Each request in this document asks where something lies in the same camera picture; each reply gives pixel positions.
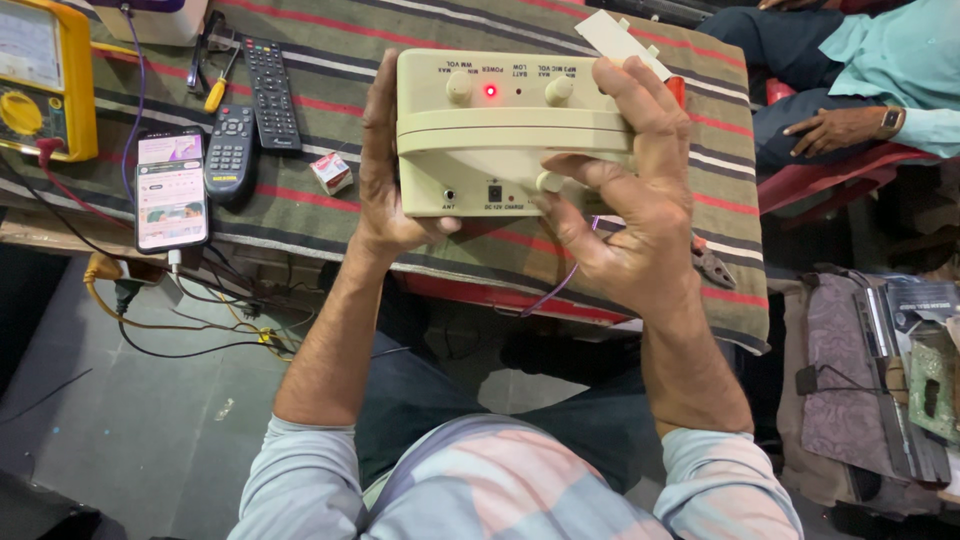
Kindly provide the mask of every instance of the beige plastic device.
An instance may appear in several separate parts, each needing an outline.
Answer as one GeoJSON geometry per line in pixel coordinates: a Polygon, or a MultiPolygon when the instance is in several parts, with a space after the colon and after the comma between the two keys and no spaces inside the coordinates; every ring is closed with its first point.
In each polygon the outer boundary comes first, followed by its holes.
{"type": "Polygon", "coordinates": [[[597,193],[546,173],[540,158],[578,152],[633,169],[634,132],[600,92],[595,59],[410,49],[397,61],[396,149],[411,216],[540,215],[539,190],[589,213],[597,193]]]}

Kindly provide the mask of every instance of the wristwatch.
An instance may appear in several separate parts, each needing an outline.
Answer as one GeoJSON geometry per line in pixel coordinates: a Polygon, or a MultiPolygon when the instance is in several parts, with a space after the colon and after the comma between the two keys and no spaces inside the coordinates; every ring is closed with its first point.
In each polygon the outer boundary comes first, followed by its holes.
{"type": "Polygon", "coordinates": [[[880,127],[876,130],[876,138],[887,139],[896,135],[903,127],[904,120],[906,120],[906,110],[903,110],[903,107],[896,105],[888,107],[887,112],[883,114],[883,119],[880,120],[880,127]]]}

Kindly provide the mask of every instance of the table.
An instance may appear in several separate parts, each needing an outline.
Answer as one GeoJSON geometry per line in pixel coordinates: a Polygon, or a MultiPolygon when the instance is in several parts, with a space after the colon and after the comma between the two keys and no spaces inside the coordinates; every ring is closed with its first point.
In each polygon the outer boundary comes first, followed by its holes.
{"type": "MultiPolygon", "coordinates": [[[[65,2],[90,17],[91,37],[114,40],[84,2],[65,2]]],[[[596,56],[573,30],[593,9],[554,0],[215,0],[243,33],[280,43],[304,143],[300,156],[261,156],[257,186],[236,213],[212,212],[219,240],[338,260],[357,221],[355,187],[327,197],[308,163],[336,151],[358,167],[361,121],[367,88],[387,47],[481,49],[596,56]]],[[[685,29],[627,17],[631,33],[660,49],[660,60],[686,79],[687,109],[693,120],[690,184],[694,229],[729,266],[735,291],[705,284],[704,303],[714,334],[760,353],[766,350],[766,280],[756,205],[753,131],[742,52],[685,29]]],[[[191,50],[145,46],[147,102],[142,127],[199,124],[210,130],[213,117],[203,101],[186,92],[184,78],[191,50]]],[[[86,202],[115,216],[132,218],[120,176],[123,144],[136,113],[139,70],[130,58],[95,51],[100,156],[82,163],[54,163],[62,181],[86,202]]],[[[227,56],[214,57],[204,70],[215,76],[227,56]]],[[[239,62],[230,76],[224,103],[248,105],[250,78],[239,62]]],[[[73,203],[45,179],[36,159],[3,151],[33,186],[63,206],[73,203]]],[[[10,179],[0,188],[28,193],[10,179]]],[[[604,218],[598,232],[622,227],[604,218]]],[[[574,261],[546,225],[536,218],[467,219],[463,229],[438,246],[401,256],[395,270],[456,282],[510,287],[528,294],[553,288],[574,261]]],[[[583,307],[633,315],[604,298],[581,275],[558,298],[583,307]]]]}

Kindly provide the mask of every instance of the yellow multimeter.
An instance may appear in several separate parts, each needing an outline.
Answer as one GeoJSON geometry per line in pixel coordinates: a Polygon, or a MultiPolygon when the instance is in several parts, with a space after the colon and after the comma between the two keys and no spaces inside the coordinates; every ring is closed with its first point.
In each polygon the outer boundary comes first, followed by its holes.
{"type": "Polygon", "coordinates": [[[97,156],[89,20],[47,0],[0,0],[0,146],[37,154],[48,137],[63,139],[54,160],[97,156]]]}

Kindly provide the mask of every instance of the tiled floor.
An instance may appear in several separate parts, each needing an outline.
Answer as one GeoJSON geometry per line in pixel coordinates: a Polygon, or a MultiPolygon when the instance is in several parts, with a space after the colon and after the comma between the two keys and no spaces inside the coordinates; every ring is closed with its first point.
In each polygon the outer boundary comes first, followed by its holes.
{"type": "MultiPolygon", "coordinates": [[[[84,267],[85,258],[68,267],[0,404],[0,418],[83,370],[93,371],[0,427],[0,468],[102,509],[134,540],[225,537],[236,522],[240,492],[288,364],[254,347],[181,359],[138,353],[86,295],[84,267]]],[[[98,282],[97,289],[112,306],[112,284],[98,282]]],[[[441,358],[459,358],[443,360],[444,369],[494,412],[551,405],[585,389],[504,368],[496,351],[507,325],[518,323],[481,307],[432,307],[428,342],[441,358]]],[[[185,298],[179,310],[234,323],[221,305],[185,298]]],[[[127,316],[148,324],[192,324],[166,309],[144,307],[139,298],[127,316]]],[[[263,315],[254,323],[276,327],[271,321],[263,315]]],[[[298,330],[306,332],[306,326],[298,330]]],[[[245,339],[221,331],[129,334],[141,347],[168,355],[245,339]]],[[[660,449],[645,458],[659,463],[660,449]]],[[[628,497],[651,509],[663,482],[654,474],[628,497]]],[[[810,519],[819,519],[818,506],[805,508],[810,519]]],[[[807,538],[829,537],[816,525],[807,538]]]]}

